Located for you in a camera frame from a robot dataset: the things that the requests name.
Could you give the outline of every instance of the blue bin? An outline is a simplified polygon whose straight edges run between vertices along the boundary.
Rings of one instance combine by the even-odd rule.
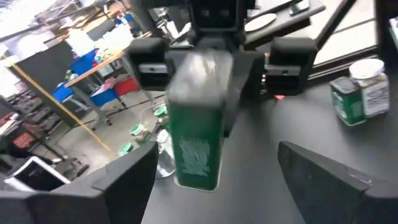
[[[96,106],[103,106],[105,103],[112,101],[118,97],[114,89],[107,89],[104,92],[95,96],[90,96],[90,99]]]
[[[87,54],[76,59],[74,62],[70,64],[70,70],[72,70],[74,73],[78,75],[82,75],[88,70],[92,69],[96,51],[97,49],[94,49],[91,52],[88,52]]]
[[[73,94],[73,90],[71,88],[65,87],[65,84],[66,82],[60,83],[58,87],[51,93],[52,96],[61,103]]]

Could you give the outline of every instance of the small green object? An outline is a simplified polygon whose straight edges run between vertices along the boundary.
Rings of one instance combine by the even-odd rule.
[[[330,82],[333,106],[338,117],[348,126],[366,121],[361,89],[347,77]]]
[[[137,124],[130,129],[130,134],[133,136],[137,136],[139,133],[141,133],[142,130],[144,130],[144,125]]]
[[[119,149],[119,156],[124,156],[127,153],[131,152],[133,150],[133,146],[131,143],[125,143],[120,149]]]
[[[155,115],[157,118],[163,118],[164,116],[167,115],[167,107],[166,107],[166,106],[161,106],[160,108],[158,108],[158,109],[155,111],[154,115]]]

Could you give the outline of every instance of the black table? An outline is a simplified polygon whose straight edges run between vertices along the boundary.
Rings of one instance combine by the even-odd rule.
[[[218,188],[206,193],[178,187],[172,177],[156,180],[142,223],[304,224],[277,162],[282,140],[398,182],[398,77],[390,81],[390,111],[354,127],[337,118],[327,83],[243,108],[223,147]]]
[[[246,50],[255,50],[256,47],[264,45],[274,37],[282,37],[287,34],[293,33],[311,25],[310,17],[322,12],[326,7],[319,0],[309,0],[310,8],[296,16],[290,16],[290,8],[285,8],[276,13],[277,17],[268,26],[259,30],[248,32],[246,34],[246,41],[244,48]],[[177,37],[171,45],[189,45],[187,40],[187,33]]]

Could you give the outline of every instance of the spice jar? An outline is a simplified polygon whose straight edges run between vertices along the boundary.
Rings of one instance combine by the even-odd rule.
[[[154,115],[157,117],[157,119],[160,122],[160,125],[166,129],[167,131],[169,131],[169,112],[167,111],[167,107],[166,106],[161,106],[160,108],[158,108]]]
[[[131,152],[134,149],[134,146],[131,143],[126,143],[124,144],[120,149],[119,149],[119,157],[126,155],[127,153]]]
[[[142,124],[137,124],[132,127],[130,129],[130,134],[132,135],[132,140],[138,143],[138,145],[144,144],[152,136],[152,133]]]
[[[351,79],[362,94],[363,111],[371,118],[388,111],[389,80],[384,73],[384,62],[379,59],[363,59],[349,67]]]

